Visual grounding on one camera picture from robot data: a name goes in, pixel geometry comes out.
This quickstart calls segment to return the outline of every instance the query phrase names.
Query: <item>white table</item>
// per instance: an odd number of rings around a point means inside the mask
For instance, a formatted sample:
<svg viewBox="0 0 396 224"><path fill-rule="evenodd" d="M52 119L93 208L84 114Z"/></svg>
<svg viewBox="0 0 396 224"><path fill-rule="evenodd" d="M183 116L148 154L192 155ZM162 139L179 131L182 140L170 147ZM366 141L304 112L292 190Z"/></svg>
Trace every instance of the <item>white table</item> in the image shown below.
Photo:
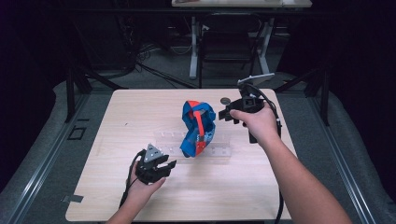
<svg viewBox="0 0 396 224"><path fill-rule="evenodd" d="M295 154L288 126L272 90L263 90L277 107L282 140ZM81 203L69 204L69 221L106 221L119 208L129 166L148 143L160 145L158 133L186 133L181 119L187 100L209 103L218 114L220 98L240 98L234 90L114 91L75 190ZM248 129L232 121L215 120L211 144L228 146L213 156L211 145L196 158L171 154L176 167L151 197L136 221L216 221L275 219L278 186L268 158L258 144L248 142ZM290 219L287 208L282 218Z"/></svg>
<svg viewBox="0 0 396 224"><path fill-rule="evenodd" d="M177 0L172 1L173 7L267 7L267 8L304 8L311 7L312 2L310 0L197 0L187 1L178 3ZM267 51L268 42L271 37L272 29L274 25L274 19L269 20L265 23L262 36L264 41L262 48L259 49L259 60L262 67L262 73L270 73L267 61L265 60L265 53ZM196 71L198 66L198 55L196 48L196 37L197 37L197 26L195 18L192 17L191 22L191 38L192 38L192 54L191 54L191 66L190 66L190 79L196 79Z"/></svg>

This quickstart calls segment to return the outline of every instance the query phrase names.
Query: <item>table leg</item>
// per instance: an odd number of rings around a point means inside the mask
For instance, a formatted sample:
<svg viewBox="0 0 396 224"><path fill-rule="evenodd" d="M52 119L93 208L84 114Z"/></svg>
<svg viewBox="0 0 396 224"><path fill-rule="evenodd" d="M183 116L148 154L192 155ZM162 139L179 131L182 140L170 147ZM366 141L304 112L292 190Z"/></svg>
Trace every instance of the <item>table leg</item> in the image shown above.
<svg viewBox="0 0 396 224"><path fill-rule="evenodd" d="M198 53L197 53L197 30L195 17L191 18L191 64L190 79L197 78Z"/></svg>
<svg viewBox="0 0 396 224"><path fill-rule="evenodd" d="M264 37L264 40L262 41L262 48L259 49L258 54L259 54L260 66L262 67L263 74L270 73L267 60L265 59L265 53L267 52L268 49L268 43L270 42L273 27L274 27L274 18L270 19L265 23L264 30L262 31L262 36Z"/></svg>

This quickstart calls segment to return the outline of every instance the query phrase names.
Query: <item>hand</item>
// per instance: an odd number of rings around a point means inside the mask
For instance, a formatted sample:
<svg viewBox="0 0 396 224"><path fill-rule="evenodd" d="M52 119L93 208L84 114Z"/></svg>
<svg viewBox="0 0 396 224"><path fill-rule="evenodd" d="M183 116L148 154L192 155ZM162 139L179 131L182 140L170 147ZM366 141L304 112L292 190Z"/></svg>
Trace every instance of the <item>hand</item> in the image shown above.
<svg viewBox="0 0 396 224"><path fill-rule="evenodd" d="M231 110L230 115L234 119L245 122L249 132L257 139L262 147L268 141L279 138L274 112L266 102L264 103L264 108L257 113L249 114L240 110Z"/></svg>
<svg viewBox="0 0 396 224"><path fill-rule="evenodd" d="M138 208L140 210L149 201L151 195L163 185L163 183L165 182L165 178L163 177L155 183L146 185L143 182L141 182L139 179L137 179L137 176L135 174L137 164L138 164L138 161L134 163L134 167L133 167L132 173L131 173L131 183L134 180L135 180L135 182L129 188L128 197L125 202L133 203L134 206L136 206L136 208Z"/></svg>
<svg viewBox="0 0 396 224"><path fill-rule="evenodd" d="M128 190L128 197L120 209L108 220L106 224L130 224L149 201L151 195L165 182L165 178L163 177L153 184L144 184L137 179L136 174L134 173L137 164L138 161L134 163L134 167L132 169L131 183L134 183Z"/></svg>

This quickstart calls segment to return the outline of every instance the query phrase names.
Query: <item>floor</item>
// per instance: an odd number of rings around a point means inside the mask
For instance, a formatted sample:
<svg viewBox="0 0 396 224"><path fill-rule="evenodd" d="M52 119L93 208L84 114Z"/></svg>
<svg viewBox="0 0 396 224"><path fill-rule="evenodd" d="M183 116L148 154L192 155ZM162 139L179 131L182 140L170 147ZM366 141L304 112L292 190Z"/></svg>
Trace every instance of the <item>floor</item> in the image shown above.
<svg viewBox="0 0 396 224"><path fill-rule="evenodd" d="M272 38L267 54L270 71L276 70L286 43L284 36ZM184 89L188 88L186 85L198 84L198 80L189 79L188 47L175 46L164 51L152 46L139 62L153 70L149 72L138 65L132 73L121 77L114 76L117 71L99 72L129 89ZM256 66L254 73L260 71ZM204 72L204 88L235 88L236 80L246 77L239 66L208 66ZM273 89L291 78L292 75L276 73L276 77L260 87ZM70 223L64 218L68 206L63 202L64 196L74 192L112 92L95 79L90 82L91 94L83 95L76 90L77 113L69 123L64 123L65 83L54 89L57 101L48 122L0 195L1 223ZM300 83L278 95L302 163L333 192L354 223L395 222L395 205L380 187L359 133L342 104L331 95L331 126L324 126L318 117L318 99L306 98L304 86ZM73 140L76 127L85 129L79 140Z"/></svg>

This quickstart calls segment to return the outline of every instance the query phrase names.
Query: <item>black curtain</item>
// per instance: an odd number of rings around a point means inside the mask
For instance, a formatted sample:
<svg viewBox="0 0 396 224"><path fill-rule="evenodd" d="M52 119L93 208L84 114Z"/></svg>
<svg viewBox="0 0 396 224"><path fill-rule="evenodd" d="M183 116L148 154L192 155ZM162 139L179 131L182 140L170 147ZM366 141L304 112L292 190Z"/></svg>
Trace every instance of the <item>black curtain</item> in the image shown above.
<svg viewBox="0 0 396 224"><path fill-rule="evenodd" d="M301 76L328 63L330 91L357 126L384 189L396 202L396 5L351 0L342 6L340 20L298 21L277 71Z"/></svg>
<svg viewBox="0 0 396 224"><path fill-rule="evenodd" d="M18 169L55 103L65 66L34 1L0 6L0 190Z"/></svg>

